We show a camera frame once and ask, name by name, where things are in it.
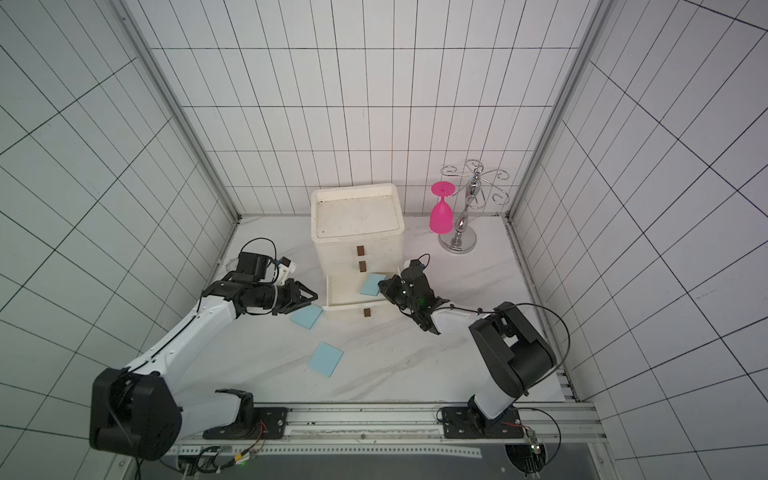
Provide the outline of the blue sticky note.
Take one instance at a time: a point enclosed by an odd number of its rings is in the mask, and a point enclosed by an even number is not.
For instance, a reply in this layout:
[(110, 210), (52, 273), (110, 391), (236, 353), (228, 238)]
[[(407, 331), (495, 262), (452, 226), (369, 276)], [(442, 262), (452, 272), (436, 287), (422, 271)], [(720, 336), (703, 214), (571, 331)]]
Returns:
[(384, 274), (370, 274), (364, 280), (360, 294), (370, 297), (377, 297), (380, 294), (379, 283), (385, 281), (387, 276)]
[(323, 309), (317, 305), (309, 305), (296, 310), (290, 315), (290, 320), (307, 330), (311, 330), (323, 315)]
[(321, 342), (311, 356), (308, 367), (326, 377), (331, 377), (338, 367), (344, 352), (332, 345)]

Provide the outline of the white bottom pull-out drawer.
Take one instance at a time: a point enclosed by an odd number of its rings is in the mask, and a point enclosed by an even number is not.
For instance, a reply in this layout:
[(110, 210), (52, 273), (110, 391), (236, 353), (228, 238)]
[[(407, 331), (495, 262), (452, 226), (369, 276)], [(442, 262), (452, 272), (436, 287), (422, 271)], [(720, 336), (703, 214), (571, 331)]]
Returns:
[(360, 314), (370, 317), (384, 312), (397, 312), (396, 307), (381, 293), (377, 297), (360, 294), (361, 286), (370, 274), (377, 273), (327, 276), (324, 310), (331, 314)]

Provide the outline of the white plastic drawer cabinet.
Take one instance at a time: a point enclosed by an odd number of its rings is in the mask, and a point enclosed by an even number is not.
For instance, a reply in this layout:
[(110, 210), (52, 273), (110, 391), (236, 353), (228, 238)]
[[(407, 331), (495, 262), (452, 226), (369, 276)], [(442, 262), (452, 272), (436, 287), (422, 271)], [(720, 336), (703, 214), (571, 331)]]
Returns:
[(311, 195), (311, 237), (327, 276), (391, 273), (404, 263), (405, 223), (391, 183)]

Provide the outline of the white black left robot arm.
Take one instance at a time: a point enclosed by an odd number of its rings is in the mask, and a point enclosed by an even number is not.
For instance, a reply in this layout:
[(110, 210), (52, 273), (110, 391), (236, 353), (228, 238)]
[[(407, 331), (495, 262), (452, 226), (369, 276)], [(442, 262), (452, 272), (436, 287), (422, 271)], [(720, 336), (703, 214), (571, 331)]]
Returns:
[(251, 393), (224, 388), (182, 401), (176, 397), (182, 376), (238, 318), (292, 313), (317, 298), (316, 292), (292, 278), (256, 282), (230, 272), (213, 282), (182, 321), (146, 353), (96, 377), (90, 407), (91, 448), (154, 461), (177, 440), (193, 434), (212, 430), (234, 438), (249, 437), (258, 424)]

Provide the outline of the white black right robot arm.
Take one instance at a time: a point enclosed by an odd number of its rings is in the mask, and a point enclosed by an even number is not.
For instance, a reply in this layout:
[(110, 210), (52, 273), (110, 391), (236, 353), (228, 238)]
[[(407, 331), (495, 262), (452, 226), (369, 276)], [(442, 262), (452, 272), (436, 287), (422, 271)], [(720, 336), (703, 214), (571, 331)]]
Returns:
[(553, 373), (553, 348), (521, 311), (503, 302), (491, 310), (458, 306), (437, 296), (414, 259), (402, 271), (378, 282), (379, 292), (401, 314), (434, 335), (471, 339), (489, 378), (465, 407), (443, 407), (438, 418), (447, 438), (521, 438), (527, 428), (513, 404)]

